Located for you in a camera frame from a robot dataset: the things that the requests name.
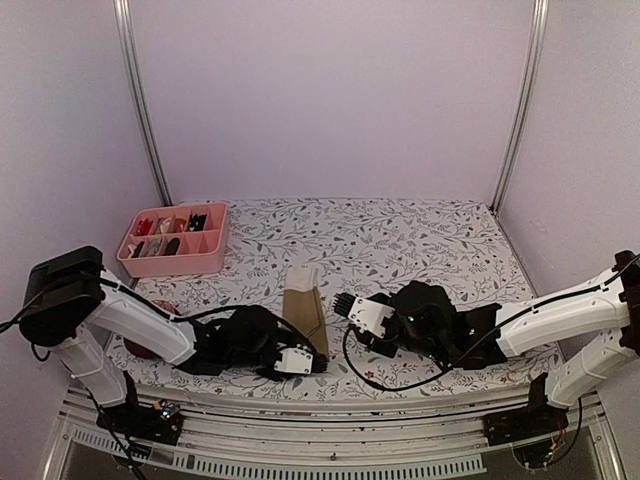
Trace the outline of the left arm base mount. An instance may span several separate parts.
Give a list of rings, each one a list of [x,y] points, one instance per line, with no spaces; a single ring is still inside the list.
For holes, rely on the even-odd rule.
[[[148,440],[176,446],[184,416],[176,404],[160,400],[153,406],[141,405],[135,383],[125,372],[126,397],[123,404],[99,409],[96,424],[105,430],[123,434],[127,439]]]

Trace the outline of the tan beige underwear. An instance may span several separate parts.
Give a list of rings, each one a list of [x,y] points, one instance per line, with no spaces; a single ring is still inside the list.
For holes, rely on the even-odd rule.
[[[318,354],[329,359],[325,314],[314,266],[287,269],[283,291],[282,317],[311,343]]]

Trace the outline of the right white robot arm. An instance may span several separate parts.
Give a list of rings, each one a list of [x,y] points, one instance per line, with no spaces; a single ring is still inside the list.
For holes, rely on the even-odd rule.
[[[630,251],[596,277],[555,294],[460,311],[440,286],[412,281],[391,295],[341,296],[336,313],[348,319],[359,341],[393,357],[408,350],[429,357],[441,374],[502,364],[544,344],[596,333],[565,363],[531,383],[532,398],[517,427],[537,436],[556,410],[639,356],[639,258]]]

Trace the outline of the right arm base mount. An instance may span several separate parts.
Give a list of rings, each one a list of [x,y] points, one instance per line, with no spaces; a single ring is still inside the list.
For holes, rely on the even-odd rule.
[[[547,379],[548,374],[542,373],[531,382],[525,406],[482,418],[483,434],[490,446],[550,434],[568,426],[568,408],[552,406],[547,399]]]

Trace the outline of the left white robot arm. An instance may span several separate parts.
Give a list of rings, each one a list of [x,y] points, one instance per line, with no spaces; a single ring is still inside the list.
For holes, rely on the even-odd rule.
[[[125,396],[118,372],[92,333],[109,330],[191,375],[217,376],[250,363],[270,379],[306,375],[313,353],[303,336],[264,307],[219,307],[177,316],[140,296],[103,267],[102,253],[86,246],[34,266],[19,330],[49,348],[128,434],[148,426],[148,412]]]

